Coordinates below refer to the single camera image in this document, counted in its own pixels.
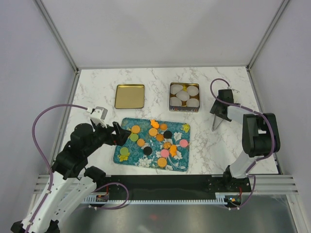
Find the black round cookie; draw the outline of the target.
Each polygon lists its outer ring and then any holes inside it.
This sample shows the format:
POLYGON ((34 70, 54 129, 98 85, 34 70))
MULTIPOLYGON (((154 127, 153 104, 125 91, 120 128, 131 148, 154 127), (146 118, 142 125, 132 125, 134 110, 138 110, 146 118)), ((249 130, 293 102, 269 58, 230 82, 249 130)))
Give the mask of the black round cookie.
POLYGON ((163 134, 164 138, 171 139, 173 133, 171 131, 166 130, 163 134))
POLYGON ((143 153, 144 153, 144 155, 146 155, 146 156, 149 156, 149 155, 151 155, 152 154, 152 148, 151 147, 145 147, 144 149, 143 149, 143 153))

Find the orange flower cookie top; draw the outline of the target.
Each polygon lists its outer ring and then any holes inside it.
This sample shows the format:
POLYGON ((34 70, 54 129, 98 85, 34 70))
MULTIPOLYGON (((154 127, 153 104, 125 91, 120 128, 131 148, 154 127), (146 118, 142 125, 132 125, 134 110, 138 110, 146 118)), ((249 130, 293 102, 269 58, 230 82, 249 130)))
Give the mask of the orange flower cookie top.
POLYGON ((150 124, 153 128, 158 129, 159 128, 159 123, 157 121, 155 121, 154 119, 150 120, 150 124))

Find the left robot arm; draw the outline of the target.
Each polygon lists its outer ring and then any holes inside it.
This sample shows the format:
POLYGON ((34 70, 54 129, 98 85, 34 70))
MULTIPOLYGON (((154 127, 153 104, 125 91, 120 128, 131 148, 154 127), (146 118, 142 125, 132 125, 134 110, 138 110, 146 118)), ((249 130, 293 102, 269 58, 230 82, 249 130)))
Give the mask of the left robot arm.
POLYGON ((15 222, 14 233, 58 233, 59 227, 82 200, 106 186, 106 173, 95 166, 86 169, 78 185, 65 194, 88 164, 88 157, 102 145, 123 146, 130 136, 129 130, 113 122, 112 126, 82 123, 75 127, 63 150, 51 166, 50 178, 30 214, 15 222))

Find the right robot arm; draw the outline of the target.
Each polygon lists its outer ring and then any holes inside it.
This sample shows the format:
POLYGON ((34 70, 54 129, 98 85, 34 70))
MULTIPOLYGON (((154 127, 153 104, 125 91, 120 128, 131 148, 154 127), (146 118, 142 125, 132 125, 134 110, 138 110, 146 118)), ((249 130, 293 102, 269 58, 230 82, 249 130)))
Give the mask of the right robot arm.
POLYGON ((276 116, 273 113, 258 113, 234 103, 230 89, 218 91, 210 113, 222 120, 235 121, 242 125, 242 152, 234 163, 228 165, 214 185, 226 191, 245 186, 247 177, 256 163, 280 150, 280 137, 276 116))

